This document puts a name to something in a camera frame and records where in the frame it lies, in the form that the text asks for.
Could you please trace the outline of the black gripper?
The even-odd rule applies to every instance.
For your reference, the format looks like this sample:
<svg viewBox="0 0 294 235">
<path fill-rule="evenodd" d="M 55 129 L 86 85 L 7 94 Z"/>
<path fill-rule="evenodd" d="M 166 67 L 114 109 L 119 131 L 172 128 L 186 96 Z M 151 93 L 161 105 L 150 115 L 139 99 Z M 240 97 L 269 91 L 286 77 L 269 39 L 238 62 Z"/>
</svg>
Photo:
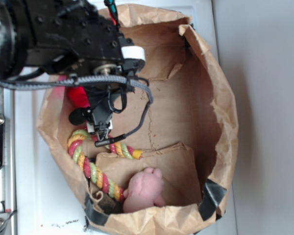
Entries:
<svg viewBox="0 0 294 235">
<path fill-rule="evenodd" d="M 138 73 L 145 52 L 120 30 L 113 0 L 105 1 L 108 17 L 86 0 L 24 0 L 23 66 L 48 74 L 90 75 L 121 68 Z"/>
</svg>

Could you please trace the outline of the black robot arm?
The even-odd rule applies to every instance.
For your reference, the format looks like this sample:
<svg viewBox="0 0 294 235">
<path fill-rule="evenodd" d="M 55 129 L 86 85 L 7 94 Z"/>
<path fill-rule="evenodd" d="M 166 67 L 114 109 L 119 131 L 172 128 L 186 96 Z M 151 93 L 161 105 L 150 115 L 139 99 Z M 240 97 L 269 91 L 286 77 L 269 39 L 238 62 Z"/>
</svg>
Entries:
<svg viewBox="0 0 294 235">
<path fill-rule="evenodd" d="M 138 73 L 144 49 L 120 31 L 115 2 L 105 5 L 108 19 L 86 0 L 0 0 L 0 79 L 25 67 L 36 75 Z"/>
</svg>

